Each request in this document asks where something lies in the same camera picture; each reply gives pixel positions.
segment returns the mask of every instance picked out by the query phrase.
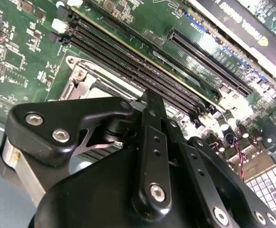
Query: electrolytic capacitor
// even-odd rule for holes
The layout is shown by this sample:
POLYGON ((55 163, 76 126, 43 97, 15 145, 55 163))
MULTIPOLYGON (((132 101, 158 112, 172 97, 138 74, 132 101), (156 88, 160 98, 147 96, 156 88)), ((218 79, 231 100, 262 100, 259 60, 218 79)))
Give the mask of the electrolytic capacitor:
POLYGON ((230 110, 227 110, 227 112, 224 114, 224 117, 229 125, 235 124, 236 122, 235 117, 233 116, 230 110))
POLYGON ((247 129, 246 129, 245 126, 239 125, 239 126, 238 126, 238 130, 239 130, 239 132, 241 133, 242 138, 248 138, 249 133, 248 133, 248 131, 247 131, 247 129))
POLYGON ((229 125, 223 116, 221 116, 221 118, 218 119, 217 121, 218 121, 219 127, 222 131, 226 131, 229 128, 229 125))
POLYGON ((262 141, 263 140, 263 137, 261 135, 261 132, 258 130, 258 129, 253 129, 252 130, 252 134, 254 136, 254 138, 257 140, 257 141, 262 141))

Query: metal pivot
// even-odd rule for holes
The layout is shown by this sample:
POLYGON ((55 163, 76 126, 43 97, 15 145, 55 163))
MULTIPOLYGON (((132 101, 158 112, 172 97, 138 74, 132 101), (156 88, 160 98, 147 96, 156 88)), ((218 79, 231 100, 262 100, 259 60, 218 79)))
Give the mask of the metal pivot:
POLYGON ((18 149, 44 164, 60 166, 74 153, 80 130, 132 114, 130 104, 119 97, 20 104, 10 110, 5 133, 18 149), (72 110, 71 116, 66 110, 72 110))

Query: capacitor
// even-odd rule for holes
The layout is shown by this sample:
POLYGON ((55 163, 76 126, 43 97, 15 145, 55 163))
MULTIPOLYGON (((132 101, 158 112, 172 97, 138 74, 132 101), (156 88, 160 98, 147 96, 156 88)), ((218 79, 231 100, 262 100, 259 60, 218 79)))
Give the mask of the capacitor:
POLYGON ((238 130, 239 130, 239 132, 241 133, 242 138, 248 138, 249 133, 248 133, 248 131, 247 131, 247 129, 246 129, 245 126, 239 125, 239 126, 238 126, 238 130))
POLYGON ((229 125, 223 116, 218 120, 218 124, 222 131, 226 131, 229 128, 229 125))
POLYGON ((227 112, 224 114, 224 117, 229 125, 235 124, 235 122, 236 122, 235 117, 233 116, 233 114, 231 113, 230 110, 227 110, 227 112))
POLYGON ((59 8, 59 6, 65 7, 66 4, 67 4, 66 0, 59 0, 59 1, 56 2, 56 7, 57 7, 57 9, 59 8))
POLYGON ((258 130, 258 129, 253 129, 252 130, 252 134, 254 136, 254 138, 257 140, 257 141, 262 141, 263 140, 263 137, 261 135, 261 132, 258 130))

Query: green circuit board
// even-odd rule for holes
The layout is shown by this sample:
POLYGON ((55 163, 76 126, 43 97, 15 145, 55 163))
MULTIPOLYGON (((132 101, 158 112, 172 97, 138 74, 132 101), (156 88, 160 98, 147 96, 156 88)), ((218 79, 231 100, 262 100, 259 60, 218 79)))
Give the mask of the green circuit board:
MULTIPOLYGON (((263 93, 263 88, 257 84, 261 80, 259 75, 250 67, 243 64, 242 59, 237 54, 234 54, 227 47, 215 42, 213 37, 206 33, 202 26, 194 21, 193 18, 184 15, 184 10, 176 1, 152 0, 142 2, 133 0, 110 0, 109 2, 113 2, 114 4, 114 10, 111 11, 108 11, 107 0, 91 0, 86 2, 88 2, 87 5, 81 6, 79 9, 74 8, 74 11, 80 12, 87 20, 94 22, 108 34, 114 36, 114 38, 123 41, 137 52, 142 53, 152 60, 158 60, 156 55, 152 55, 148 46, 142 45, 141 42, 138 42, 131 36, 125 36, 125 32, 120 27, 108 24, 107 19, 109 15, 113 15, 119 23, 134 30, 138 36, 152 42, 187 68, 193 69, 195 74, 210 86, 216 89, 221 88, 221 80, 214 77, 211 72, 205 70, 200 64, 194 62, 194 60, 186 56, 184 52, 168 41, 172 29, 176 29, 182 34, 185 34, 190 40, 206 50, 214 59, 253 88, 253 93, 245 98, 248 101, 248 106, 253 110, 250 118, 242 119, 243 121, 247 120, 247 124, 253 125, 251 119, 257 119, 258 123, 260 123, 261 117, 276 108, 275 88, 270 86, 269 93, 263 93)), ((238 102, 236 104, 237 101, 233 100, 232 97, 233 95, 225 95, 225 100, 227 100, 228 104, 224 107, 226 109, 234 108, 239 110, 242 103, 238 102)))
MULTIPOLYGON (((48 39, 49 33, 54 31, 53 19, 59 18, 57 2, 56 0, 35 0, 29 4, 29 7, 24 7, 23 0, 0 0, 0 14, 3 21, 1 29, 8 34, 7 40, 0 43, 0 121, 3 123, 6 121, 9 109, 16 104, 59 99, 72 71, 65 61, 68 55, 89 59, 87 53, 72 46, 63 47, 54 44, 48 39)), ((196 93, 203 95, 214 104, 220 102, 225 109, 238 110, 236 105, 240 106, 242 102, 246 102, 245 105, 251 110, 251 114, 244 115, 238 110, 240 112, 238 118, 248 127, 258 124, 259 122, 255 120, 260 121, 261 117, 276 108, 274 87, 268 84, 265 84, 265 88, 259 86, 257 84, 260 80, 259 76, 243 65, 236 54, 215 42, 197 22, 185 16, 176 1, 116 0, 112 2, 116 6, 115 9, 119 5, 122 6, 118 7, 120 10, 123 9, 122 13, 119 11, 119 14, 115 15, 120 23, 169 53, 180 64, 194 72, 200 83, 206 82, 207 87, 199 87, 190 75, 186 75, 184 79, 184 75, 175 71, 170 63, 153 51, 150 52, 148 45, 138 42, 119 27, 112 26, 107 21, 106 15, 116 14, 116 12, 115 10, 107 12, 105 1, 89 2, 93 2, 100 10, 91 9, 85 5, 73 10, 105 30, 110 36, 132 47, 145 58, 173 74, 179 82, 196 93), (168 35, 173 28, 181 31, 246 82, 253 88, 253 93, 246 98, 237 97, 234 93, 224 93, 222 102, 215 100, 208 88, 212 86, 220 89, 221 81, 168 41, 168 35)), ((174 116, 179 122, 185 119, 185 116, 177 111, 172 111, 169 116, 174 116)))
MULTIPOLYGON (((221 80, 168 41, 169 35, 173 29, 180 31, 191 41, 198 44, 202 49, 210 53, 215 59, 220 61, 220 63, 244 81, 247 82, 251 77, 256 76, 247 76, 249 67, 242 65, 236 56, 232 55, 222 45, 219 45, 211 35, 205 33, 204 29, 202 29, 196 21, 185 16, 184 9, 176 1, 150 0, 142 2, 133 0, 92 0, 92 2, 103 11, 113 15, 120 23, 130 27, 158 48, 164 50, 183 66, 192 70, 202 81, 208 83, 213 88, 219 89, 222 83, 221 80), (113 2, 115 5, 115 9, 112 12, 108 11, 107 2, 113 2)), ((81 7, 79 10, 89 19, 112 32, 132 47, 135 47, 138 51, 144 51, 141 45, 136 44, 134 39, 131 40, 131 37, 127 39, 127 37, 122 37, 122 35, 118 36, 118 28, 112 28, 111 25, 107 25, 107 19, 101 17, 99 12, 86 7, 81 7)))

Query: black metal bracket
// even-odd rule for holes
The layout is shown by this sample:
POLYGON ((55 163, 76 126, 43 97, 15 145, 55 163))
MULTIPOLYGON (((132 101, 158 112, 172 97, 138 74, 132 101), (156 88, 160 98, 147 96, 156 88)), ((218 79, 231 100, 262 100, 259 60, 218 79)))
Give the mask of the black metal bracket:
POLYGON ((5 134, 10 143, 44 164, 59 166, 69 161, 79 142, 79 131, 93 129, 111 118, 127 118, 133 114, 131 105, 118 97, 70 100, 50 103, 20 104, 11 109, 5 134), (26 121, 30 114, 40 116, 44 124, 26 121), (63 130, 66 142, 55 140, 53 132, 63 130))
POLYGON ((138 102, 139 110, 111 97, 10 111, 0 171, 15 170, 15 183, 37 196, 36 227, 105 227, 106 216, 120 228, 276 227, 273 212, 202 139, 184 139, 159 95, 147 90, 138 102), (114 141, 123 150, 68 176, 71 156, 114 141))

